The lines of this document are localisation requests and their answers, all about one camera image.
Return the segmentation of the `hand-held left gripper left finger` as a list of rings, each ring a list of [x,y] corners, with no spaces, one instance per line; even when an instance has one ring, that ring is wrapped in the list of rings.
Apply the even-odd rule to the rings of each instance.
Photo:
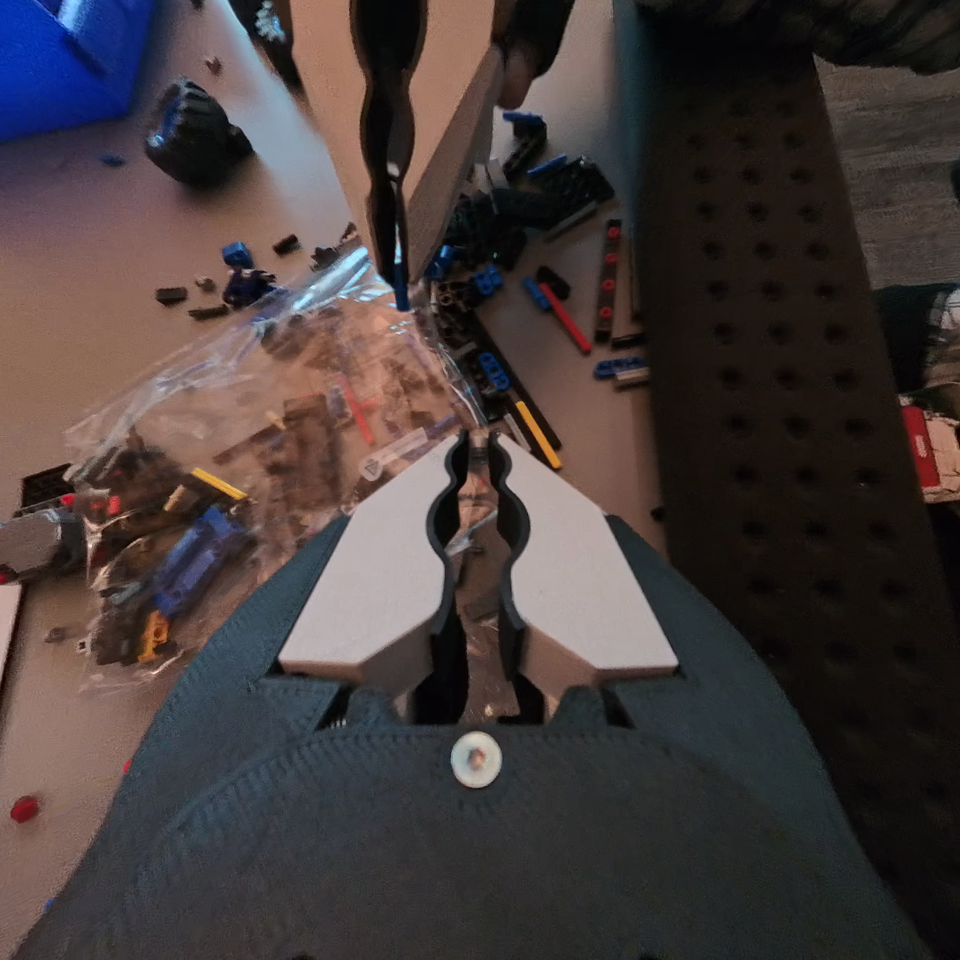
[[[354,510],[280,649],[285,673],[409,697],[417,723],[461,719],[470,673],[447,548],[469,467],[469,436],[448,436]]]

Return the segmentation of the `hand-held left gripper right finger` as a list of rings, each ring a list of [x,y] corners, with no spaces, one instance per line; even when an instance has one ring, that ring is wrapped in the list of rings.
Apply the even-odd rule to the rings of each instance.
[[[487,461],[509,548],[498,642],[516,721],[543,722],[574,688],[673,676],[678,655],[606,512],[508,437],[490,437]]]

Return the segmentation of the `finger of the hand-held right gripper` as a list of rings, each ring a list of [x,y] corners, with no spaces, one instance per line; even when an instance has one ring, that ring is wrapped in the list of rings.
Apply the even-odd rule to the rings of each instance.
[[[390,171],[395,106],[358,28],[356,2],[291,1],[293,56],[360,239],[397,308],[409,307],[399,177]]]
[[[446,233],[461,187],[490,147],[504,56],[498,2],[421,2],[409,80],[413,149],[401,198],[407,278],[419,282]]]

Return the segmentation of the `pile of toy building pieces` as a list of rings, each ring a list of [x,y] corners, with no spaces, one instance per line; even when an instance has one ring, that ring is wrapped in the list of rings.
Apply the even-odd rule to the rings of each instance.
[[[516,268],[531,238],[558,239],[590,219],[615,191],[583,155],[559,154],[540,162],[547,142],[541,116],[508,111],[505,120],[511,124],[512,151],[505,162],[491,160],[475,175],[485,189],[462,192],[423,284],[439,341],[465,380],[481,422],[506,427],[520,444],[531,442],[534,456],[557,470],[559,437],[477,309],[502,289],[505,274]],[[541,264],[519,283],[531,305],[555,318],[582,355],[601,345],[613,351],[610,359],[595,363],[595,379],[628,388],[644,383],[649,371],[640,356],[628,353],[645,346],[645,332],[614,334],[623,237],[622,222],[607,220],[591,334],[572,316],[570,283],[556,270]]]

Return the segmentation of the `clear plastic bag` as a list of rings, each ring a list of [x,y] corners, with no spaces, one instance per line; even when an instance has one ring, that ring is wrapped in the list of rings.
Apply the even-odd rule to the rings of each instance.
[[[315,534],[475,424],[435,316],[422,298],[399,311],[345,242],[67,431],[81,690],[178,671]]]

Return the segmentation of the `person's right forearm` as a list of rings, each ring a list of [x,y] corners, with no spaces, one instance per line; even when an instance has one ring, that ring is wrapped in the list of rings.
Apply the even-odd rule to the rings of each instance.
[[[835,66],[959,67],[957,1],[642,1],[672,26],[807,49]]]

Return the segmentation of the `grey desk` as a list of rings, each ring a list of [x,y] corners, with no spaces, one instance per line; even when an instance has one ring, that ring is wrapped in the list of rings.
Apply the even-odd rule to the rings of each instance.
[[[551,71],[524,107],[547,120],[554,148],[597,162],[625,200],[612,2],[577,2]],[[199,82],[251,140],[256,156],[222,193],[193,197],[143,155],[146,115],[177,76]],[[244,241],[258,263],[294,279],[306,254],[275,258],[296,234],[327,246],[353,218],[327,151],[225,2],[158,2],[136,113],[2,146],[2,520],[20,479],[65,463],[64,433],[89,409],[211,330],[187,308],[155,302],[162,286],[222,275],[222,246]],[[553,318],[514,283],[485,323],[562,443],[570,482],[666,552],[651,511],[661,492],[642,389],[597,383]],[[59,892],[110,806],[125,764],[170,689],[81,693],[68,644],[80,578],[34,583],[21,601],[2,693],[2,958]],[[16,824],[17,798],[41,809]]]

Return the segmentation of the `black toy wheel blue rim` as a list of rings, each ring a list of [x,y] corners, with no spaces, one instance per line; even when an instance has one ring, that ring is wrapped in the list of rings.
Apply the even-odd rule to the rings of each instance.
[[[163,90],[154,106],[144,153],[177,183],[207,190],[225,184],[255,151],[221,103],[181,76]]]

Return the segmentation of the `blue storage bin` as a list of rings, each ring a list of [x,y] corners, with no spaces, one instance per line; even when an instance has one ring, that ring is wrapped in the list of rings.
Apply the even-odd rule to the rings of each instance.
[[[154,1],[3,1],[1,142],[128,114]]]

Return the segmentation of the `grey toy motor block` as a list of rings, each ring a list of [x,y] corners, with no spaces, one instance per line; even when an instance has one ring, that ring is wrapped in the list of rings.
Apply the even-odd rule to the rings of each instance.
[[[1,584],[27,583],[86,562],[83,522],[72,510],[45,507],[1,524]]]

